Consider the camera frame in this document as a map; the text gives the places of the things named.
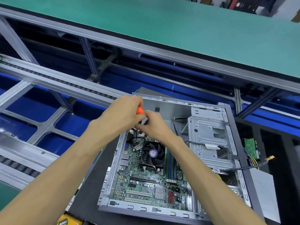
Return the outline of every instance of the circuit board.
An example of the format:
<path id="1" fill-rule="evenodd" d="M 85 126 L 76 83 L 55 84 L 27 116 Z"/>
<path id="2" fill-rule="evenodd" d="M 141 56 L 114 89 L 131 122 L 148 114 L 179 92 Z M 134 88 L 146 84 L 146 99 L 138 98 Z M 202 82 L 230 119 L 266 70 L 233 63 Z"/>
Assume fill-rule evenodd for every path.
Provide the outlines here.
<path id="1" fill-rule="evenodd" d="M 118 173 L 112 199 L 186 211 L 187 181 L 180 166 L 168 150 L 165 169 L 141 165 L 142 149 L 136 148 L 142 142 L 134 140 L 125 146 L 123 155 L 129 163 Z"/>

